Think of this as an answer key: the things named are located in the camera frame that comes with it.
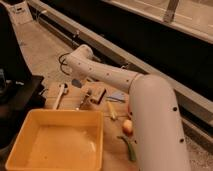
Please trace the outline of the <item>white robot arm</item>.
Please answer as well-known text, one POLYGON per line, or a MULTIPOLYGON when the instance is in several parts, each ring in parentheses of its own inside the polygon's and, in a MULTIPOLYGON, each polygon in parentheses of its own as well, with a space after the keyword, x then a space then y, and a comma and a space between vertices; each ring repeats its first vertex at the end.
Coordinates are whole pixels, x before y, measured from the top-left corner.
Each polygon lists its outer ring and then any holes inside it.
POLYGON ((65 58, 73 70, 129 95, 137 164, 140 171, 191 171, 174 89, 164 78, 92 60, 83 44, 65 58))

